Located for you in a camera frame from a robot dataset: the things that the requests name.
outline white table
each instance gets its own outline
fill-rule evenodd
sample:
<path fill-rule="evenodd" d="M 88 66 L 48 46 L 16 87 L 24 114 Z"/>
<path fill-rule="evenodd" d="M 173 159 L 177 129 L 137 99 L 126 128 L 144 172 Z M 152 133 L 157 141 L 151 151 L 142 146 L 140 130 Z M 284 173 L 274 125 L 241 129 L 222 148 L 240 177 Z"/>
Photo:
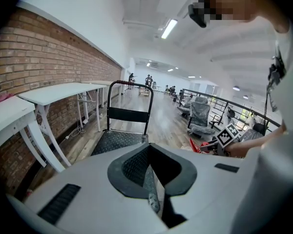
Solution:
<path fill-rule="evenodd" d="M 160 88 L 161 88 L 161 86 L 155 86 L 155 91 L 160 92 Z"/>
<path fill-rule="evenodd" d="M 41 154 L 57 172 L 61 172 L 64 170 L 64 166 L 54 156 L 39 130 L 34 110 L 33 103 L 16 96 L 0 102 L 0 146 L 19 132 L 31 153 L 45 167 L 46 163 L 37 153 L 25 132 L 24 128 L 27 127 Z"/>
<path fill-rule="evenodd" d="M 82 81 L 82 83 L 105 85 L 105 86 L 107 86 L 107 88 L 109 88 L 110 85 L 113 83 L 113 81 L 110 81 L 110 80 L 85 80 L 85 81 Z M 123 86 L 122 86 L 122 84 L 117 83 L 113 87 L 115 87 L 115 88 L 119 87 L 119 90 L 118 90 L 118 107 L 120 108 L 121 107 L 121 98 L 122 98 Z M 102 100 L 101 106 L 103 108 L 104 107 L 104 88 L 102 89 L 101 100 Z"/>
<path fill-rule="evenodd" d="M 85 112 L 87 112 L 86 103 L 87 102 L 95 102 L 92 100 L 88 91 L 98 90 L 103 87 L 105 87 L 105 86 L 104 85 L 95 85 L 95 84 L 85 84 L 85 83 L 62 83 L 62 84 L 58 84 L 58 85 L 47 86 L 47 87 L 42 87 L 42 88 L 30 90 L 28 92 L 25 92 L 25 93 L 18 95 L 19 97 L 21 97 L 27 101 L 30 101 L 30 102 L 37 104 L 37 107 L 35 110 L 35 115 L 37 116 L 37 114 L 39 114 L 42 117 L 42 123 L 40 125 L 40 130 L 50 137 L 55 149 L 57 150 L 57 152 L 59 153 L 59 155 L 61 156 L 63 161 L 68 166 L 70 166 L 71 164 L 69 163 L 69 161 L 67 160 L 67 158 L 65 157 L 65 155 L 61 151 L 59 145 L 57 144 L 57 142 L 54 138 L 54 135 L 51 131 L 49 122 L 47 120 L 47 114 L 49 111 L 50 104 L 52 102 L 56 102 L 60 99 L 64 99 L 64 98 L 67 98 L 70 96 L 77 95 L 78 117 L 79 117 L 79 121 L 80 121 L 80 126 L 83 127 L 82 117 L 81 117 L 80 109 L 79 109 L 79 101 L 82 101 L 84 103 Z M 96 108 L 97 108 L 98 130 L 100 132 L 101 129 L 100 129 L 98 101 L 99 101 L 99 97 L 98 97 L 98 92 L 97 92 L 96 93 L 96 104 L 97 104 Z M 85 114 L 85 118 L 86 118 L 86 120 L 88 120 L 88 113 Z"/>

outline table leg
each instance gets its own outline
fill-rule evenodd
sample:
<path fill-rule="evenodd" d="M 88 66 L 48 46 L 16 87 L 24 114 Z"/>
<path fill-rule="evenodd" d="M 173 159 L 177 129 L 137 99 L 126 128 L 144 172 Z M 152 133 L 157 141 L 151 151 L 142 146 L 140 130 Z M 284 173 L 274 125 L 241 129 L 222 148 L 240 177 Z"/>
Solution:
<path fill-rule="evenodd" d="M 101 89 L 102 92 L 102 103 L 101 103 L 101 107 L 104 108 L 104 88 Z"/>
<path fill-rule="evenodd" d="M 30 135 L 32 136 L 34 142 L 36 143 L 38 149 L 42 155 L 46 158 L 49 164 L 58 172 L 65 170 L 64 166 L 59 162 L 59 160 L 54 156 L 53 152 L 49 148 L 47 142 L 45 141 L 37 121 L 32 121 L 27 125 Z"/>
<path fill-rule="evenodd" d="M 47 120 L 47 115 L 45 113 L 44 106 L 38 105 L 38 108 L 39 108 L 39 112 L 40 112 L 41 117 L 42 117 L 42 122 L 43 122 L 43 124 L 45 126 L 45 129 L 46 129 L 46 131 L 48 133 L 48 136 L 50 137 L 50 139 L 52 141 L 52 144 L 54 145 L 55 149 L 57 150 L 57 152 L 59 153 L 59 155 L 61 156 L 61 158 L 63 159 L 63 161 L 66 163 L 66 165 L 71 166 L 71 164 L 69 163 L 69 161 L 65 157 L 64 153 L 60 149 L 57 141 L 55 140 L 55 138 L 53 136 L 53 133 L 52 133 L 51 128 L 50 128 L 50 125 L 49 125 L 49 122 Z"/>
<path fill-rule="evenodd" d="M 87 100 L 87 92 L 83 92 L 83 100 Z M 87 102 L 84 102 L 84 117 L 89 120 Z"/>
<path fill-rule="evenodd" d="M 25 130 L 24 129 L 21 129 L 20 130 L 20 134 L 21 134 L 21 137 L 23 138 L 25 144 L 27 145 L 28 149 L 31 151 L 31 153 L 36 158 L 36 160 L 38 160 L 38 162 L 40 163 L 40 165 L 42 165 L 43 167 L 45 167 L 47 164 L 43 161 L 43 159 L 37 153 L 37 151 L 34 148 L 33 144 L 30 142 L 30 140 L 29 140 L 29 138 L 28 138 Z"/>
<path fill-rule="evenodd" d="M 118 108 L 121 108 L 122 88 L 123 85 L 120 85 L 118 90 Z"/>
<path fill-rule="evenodd" d="M 97 110 L 97 122 L 98 122 L 98 131 L 101 132 L 100 128 L 100 116 L 99 116 L 99 89 L 96 91 L 97 98 L 96 98 L 96 110 Z"/>
<path fill-rule="evenodd" d="M 80 127 L 83 128 L 83 121 L 82 121 L 82 115 L 80 114 L 78 95 L 77 95 L 77 112 L 78 112 L 78 118 L 79 118 Z"/>

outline fluorescent light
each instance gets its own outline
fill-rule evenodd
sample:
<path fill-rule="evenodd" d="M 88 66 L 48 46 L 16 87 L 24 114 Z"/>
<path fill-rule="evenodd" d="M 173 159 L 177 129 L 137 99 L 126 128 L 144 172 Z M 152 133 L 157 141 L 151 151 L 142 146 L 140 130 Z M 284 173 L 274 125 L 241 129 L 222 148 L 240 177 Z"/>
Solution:
<path fill-rule="evenodd" d="M 178 21 L 174 19 L 170 20 L 168 26 L 166 27 L 164 33 L 162 34 L 162 39 L 166 39 L 168 37 L 172 29 L 176 26 L 177 22 Z"/>

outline brick wall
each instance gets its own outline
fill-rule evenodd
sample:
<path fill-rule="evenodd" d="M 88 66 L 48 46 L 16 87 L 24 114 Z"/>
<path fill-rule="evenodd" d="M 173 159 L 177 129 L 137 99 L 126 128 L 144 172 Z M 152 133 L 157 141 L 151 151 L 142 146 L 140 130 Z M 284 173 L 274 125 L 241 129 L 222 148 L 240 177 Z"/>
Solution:
<path fill-rule="evenodd" d="M 0 31 L 0 95 L 64 82 L 120 77 L 120 66 L 100 51 L 29 11 L 17 8 Z M 76 122 L 76 105 L 75 97 L 51 104 L 48 121 L 55 138 Z M 93 104 L 88 106 L 90 111 L 94 108 Z M 20 134 L 0 147 L 0 178 L 8 193 L 15 193 L 34 161 Z"/>

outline floor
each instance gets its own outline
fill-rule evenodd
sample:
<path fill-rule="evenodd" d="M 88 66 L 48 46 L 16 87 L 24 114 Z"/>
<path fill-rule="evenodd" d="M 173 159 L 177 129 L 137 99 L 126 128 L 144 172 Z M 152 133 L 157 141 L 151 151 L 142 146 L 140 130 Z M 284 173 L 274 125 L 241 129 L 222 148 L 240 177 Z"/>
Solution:
<path fill-rule="evenodd" d="M 138 95 L 138 89 L 126 90 L 122 97 L 121 108 L 137 111 L 147 111 L 150 97 Z M 117 106 L 118 97 L 112 100 L 112 106 Z M 179 104 L 172 101 L 169 95 L 161 92 L 154 92 L 153 105 L 148 124 L 147 134 L 149 142 L 162 143 L 174 148 L 189 148 L 189 135 L 187 133 L 188 121 L 181 117 L 180 111 L 176 108 Z M 100 118 L 101 130 L 106 129 L 106 107 L 99 109 L 102 118 Z M 145 124 L 139 122 L 127 122 L 112 120 L 111 128 L 116 130 L 143 133 Z M 93 113 L 85 126 L 85 133 L 60 144 L 66 157 L 71 164 L 79 162 L 91 155 L 94 147 L 98 143 L 103 132 L 98 132 L 96 114 Z M 196 136 L 191 138 L 199 145 L 202 141 Z M 35 190 L 38 186 L 54 176 L 56 172 L 50 165 L 41 168 L 31 183 L 29 189 Z M 158 192 L 159 198 L 163 196 L 163 191 Z"/>

